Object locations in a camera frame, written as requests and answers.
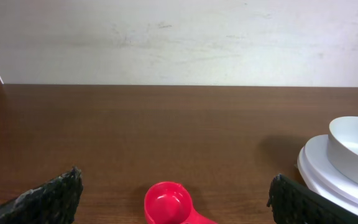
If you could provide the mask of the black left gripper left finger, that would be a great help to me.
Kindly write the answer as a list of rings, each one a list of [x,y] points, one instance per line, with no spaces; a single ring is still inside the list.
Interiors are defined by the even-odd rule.
[[[72,170],[0,205],[0,224],[71,224],[83,183],[81,170]]]

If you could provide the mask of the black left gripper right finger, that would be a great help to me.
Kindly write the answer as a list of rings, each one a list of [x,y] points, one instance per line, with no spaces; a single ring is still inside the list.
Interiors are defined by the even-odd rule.
[[[278,174],[270,184],[267,206],[280,224],[358,224],[358,215]]]

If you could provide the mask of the red plastic measuring scoop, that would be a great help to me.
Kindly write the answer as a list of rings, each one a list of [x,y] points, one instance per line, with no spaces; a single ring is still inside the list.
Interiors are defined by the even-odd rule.
[[[216,224],[195,210],[192,197],[182,184],[169,181],[148,189],[144,215],[148,224]]]

